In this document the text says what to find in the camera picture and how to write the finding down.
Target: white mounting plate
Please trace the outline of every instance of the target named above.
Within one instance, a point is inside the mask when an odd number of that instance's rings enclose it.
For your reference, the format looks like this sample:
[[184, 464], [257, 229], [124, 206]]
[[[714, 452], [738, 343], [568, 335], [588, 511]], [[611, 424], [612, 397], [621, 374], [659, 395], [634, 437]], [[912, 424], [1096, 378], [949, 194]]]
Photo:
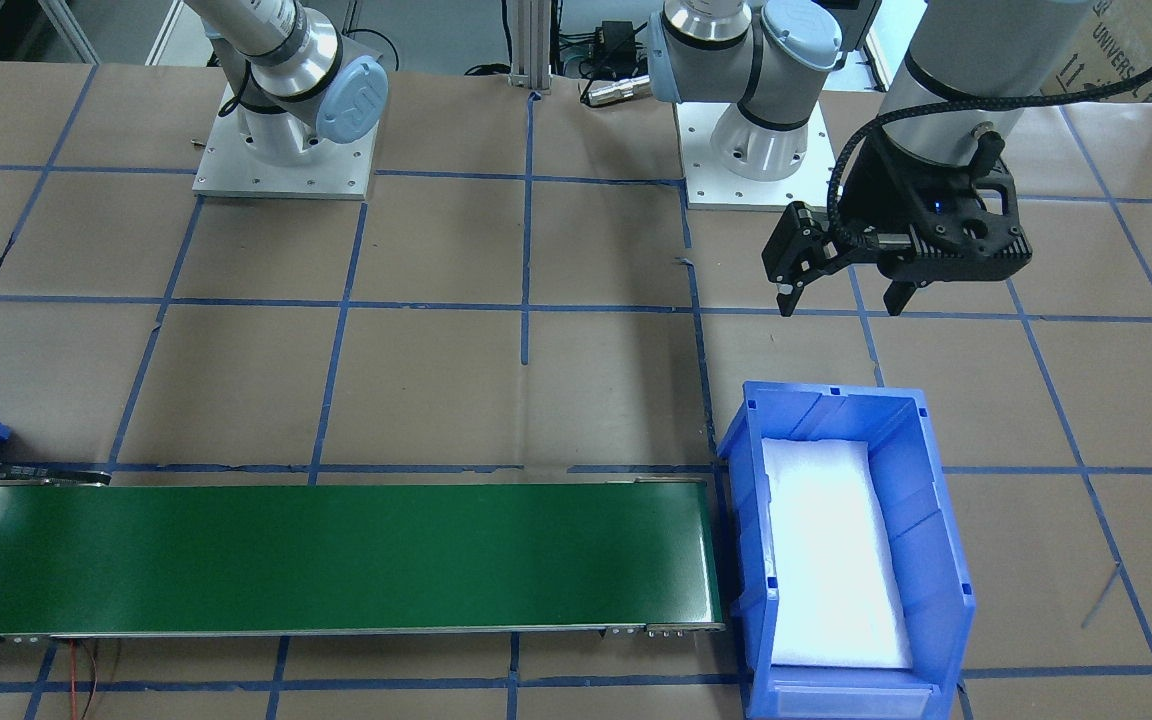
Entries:
[[718, 119], [730, 103], [682, 103], [679, 112], [679, 149], [687, 177], [687, 206], [695, 210], [775, 210], [791, 200], [824, 209], [833, 172], [833, 146], [824, 127], [820, 105], [808, 120], [808, 151], [799, 172], [782, 181], [760, 182], [737, 176], [718, 160], [708, 145]]
[[238, 131], [238, 113], [217, 118], [211, 124], [207, 146], [202, 151], [194, 191], [210, 197], [365, 200], [378, 128], [371, 128], [371, 132], [349, 145], [332, 141], [317, 143], [308, 152], [312, 158], [310, 162], [273, 165], [247, 146]]

